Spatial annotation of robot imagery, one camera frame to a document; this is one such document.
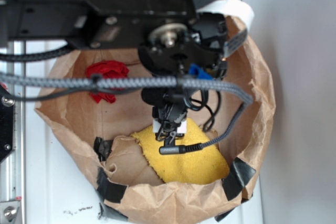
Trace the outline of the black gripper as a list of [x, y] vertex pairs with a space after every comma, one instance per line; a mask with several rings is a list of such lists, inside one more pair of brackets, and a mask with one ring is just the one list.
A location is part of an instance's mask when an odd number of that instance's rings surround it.
[[165, 88], [144, 88], [141, 91], [141, 98], [152, 106], [155, 139], [157, 141], [166, 140], [167, 147], [175, 146], [175, 140], [184, 137], [184, 133], [179, 132], [179, 129], [186, 129], [184, 121], [187, 106], [182, 95]]

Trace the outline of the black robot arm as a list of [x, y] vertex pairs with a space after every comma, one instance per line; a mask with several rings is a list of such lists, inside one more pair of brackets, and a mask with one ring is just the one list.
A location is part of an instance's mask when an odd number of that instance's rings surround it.
[[10, 41], [64, 40], [58, 49], [32, 54], [1, 54], [7, 62], [32, 62], [75, 50], [136, 49], [152, 74], [144, 81], [48, 80], [1, 74], [4, 82], [59, 88], [57, 97], [80, 91], [125, 94], [142, 90], [159, 123], [155, 135], [162, 154], [202, 150], [215, 141], [177, 145], [188, 110], [208, 106], [209, 91], [227, 71], [226, 18], [211, 5], [217, 0], [1, 0], [1, 46]]

